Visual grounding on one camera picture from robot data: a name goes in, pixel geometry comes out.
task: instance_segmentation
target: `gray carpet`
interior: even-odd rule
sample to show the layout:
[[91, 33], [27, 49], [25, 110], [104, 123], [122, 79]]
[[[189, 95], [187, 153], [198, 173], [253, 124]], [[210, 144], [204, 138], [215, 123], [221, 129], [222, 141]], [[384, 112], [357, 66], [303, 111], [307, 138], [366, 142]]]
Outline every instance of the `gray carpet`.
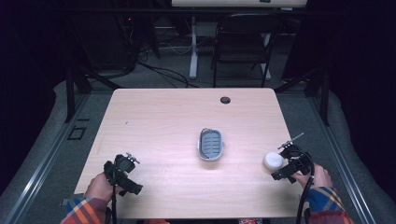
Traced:
[[[281, 36], [274, 52], [270, 71], [271, 81], [266, 82], [266, 87], [276, 88], [281, 85], [281, 74], [290, 49], [292, 36]], [[189, 80], [193, 85], [201, 88], [211, 87], [212, 71], [210, 70], [211, 46], [210, 40], [206, 40], [200, 47], [198, 62], [198, 78]], [[143, 59], [146, 64], [163, 67], [178, 71], [188, 77], [190, 71], [190, 54], [174, 53], [171, 49], [162, 49], [162, 58], [157, 59], [152, 53], [148, 53]], [[235, 74], [250, 74], [253, 77], [260, 76], [258, 67], [254, 71], [248, 68], [230, 68], [222, 66], [221, 76]], [[185, 85], [170, 78], [164, 77], [138, 65], [129, 75], [112, 78], [117, 84], [125, 88], [184, 88]], [[111, 96], [111, 90], [96, 80], [91, 80], [94, 90], [90, 95], [78, 95], [80, 106], [74, 119], [69, 124], [64, 124], [66, 116], [65, 84], [61, 83], [55, 88], [57, 102], [52, 110], [50, 118], [37, 138], [35, 145], [27, 156], [21, 169], [18, 171], [11, 184], [0, 198], [1, 223], [6, 220], [18, 220], [21, 223], [58, 223], [65, 215], [65, 208], [61, 206], [61, 200], [70, 198], [78, 182], [80, 172], [91, 149], [94, 137], [100, 126], [106, 106]], [[259, 87], [259, 80], [253, 81], [220, 81], [220, 87]], [[291, 91], [277, 95], [281, 105], [285, 121], [288, 125], [290, 135], [294, 136], [304, 133], [304, 136], [295, 142], [301, 149], [308, 151], [314, 161], [324, 165], [332, 174], [332, 181], [341, 195], [348, 213], [356, 223], [370, 223], [361, 219], [360, 206], [355, 204], [353, 195], [341, 175], [336, 159], [332, 153], [332, 145], [324, 130], [330, 131], [341, 148], [346, 164], [353, 174], [361, 196], [370, 209], [376, 223], [393, 223], [396, 219], [396, 206], [392, 199], [385, 194], [372, 179], [370, 173], [357, 157], [349, 140], [347, 123], [344, 118], [339, 101], [331, 94], [329, 105], [330, 128], [323, 129], [321, 121], [317, 118], [315, 108], [316, 99], [305, 98], [302, 89], [304, 84], [293, 87]], [[73, 127], [85, 128], [81, 140], [67, 140]], [[38, 191], [32, 196], [31, 204], [25, 204], [23, 213], [19, 218], [12, 219], [9, 215], [15, 214], [13, 208], [23, 195], [23, 190], [28, 186], [29, 180], [35, 175], [35, 170], [40, 162], [46, 158], [50, 151], [59, 148], [59, 154], [53, 158], [53, 164], [49, 172], [43, 177], [45, 180]], [[272, 223], [293, 223], [294, 218], [274, 218]], [[122, 223], [134, 223], [132, 220], [123, 220]]]

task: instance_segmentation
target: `human hand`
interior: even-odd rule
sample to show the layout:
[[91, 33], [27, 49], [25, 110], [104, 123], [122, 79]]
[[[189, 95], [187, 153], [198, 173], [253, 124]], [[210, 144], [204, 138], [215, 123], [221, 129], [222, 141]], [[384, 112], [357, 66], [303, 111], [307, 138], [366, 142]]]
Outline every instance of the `human hand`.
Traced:
[[[123, 188], [116, 186], [116, 193], [123, 191]], [[104, 200], [106, 203], [111, 201], [113, 195], [113, 186], [108, 183], [105, 173], [101, 173], [96, 178], [91, 180], [90, 185], [85, 192], [85, 197], [98, 198]]]
[[[300, 185], [304, 188], [306, 182], [308, 182], [310, 175], [300, 175], [295, 173], [291, 177], [295, 178]], [[329, 175], [329, 172], [323, 168], [323, 166], [315, 163], [315, 179], [311, 187], [319, 188], [319, 187], [327, 187], [332, 188], [332, 177]]]

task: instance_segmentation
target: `chair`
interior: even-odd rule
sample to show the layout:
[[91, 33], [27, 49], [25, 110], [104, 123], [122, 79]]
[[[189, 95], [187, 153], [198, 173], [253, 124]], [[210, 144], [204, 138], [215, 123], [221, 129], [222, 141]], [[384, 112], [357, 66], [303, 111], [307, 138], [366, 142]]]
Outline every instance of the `chair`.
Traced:
[[[212, 69], [213, 87], [216, 88], [217, 63], [266, 63], [262, 74], [262, 87], [268, 72], [272, 47], [282, 22], [269, 14], [232, 14], [222, 18], [217, 26]], [[270, 34], [264, 45], [262, 35]]]

